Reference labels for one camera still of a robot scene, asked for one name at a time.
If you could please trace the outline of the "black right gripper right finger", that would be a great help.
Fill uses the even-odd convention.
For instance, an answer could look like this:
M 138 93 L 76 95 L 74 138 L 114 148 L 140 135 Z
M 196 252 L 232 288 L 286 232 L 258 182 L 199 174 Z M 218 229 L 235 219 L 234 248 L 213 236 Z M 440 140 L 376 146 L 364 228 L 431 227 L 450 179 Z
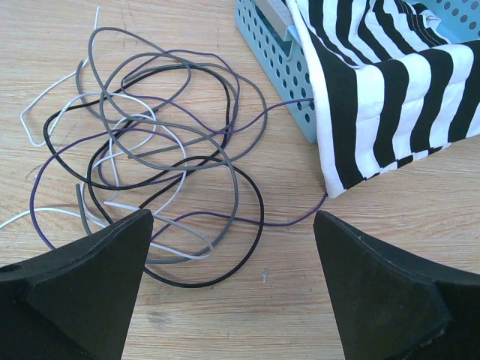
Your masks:
M 479 275 L 374 238 L 327 211 L 313 224 L 346 359 L 478 359 Z

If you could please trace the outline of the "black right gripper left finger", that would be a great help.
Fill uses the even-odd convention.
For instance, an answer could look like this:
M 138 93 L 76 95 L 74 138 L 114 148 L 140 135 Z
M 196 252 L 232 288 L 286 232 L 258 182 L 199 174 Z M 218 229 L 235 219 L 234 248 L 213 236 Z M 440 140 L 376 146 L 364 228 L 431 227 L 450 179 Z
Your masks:
M 151 241 L 138 210 L 1 267 L 2 359 L 120 359 Z

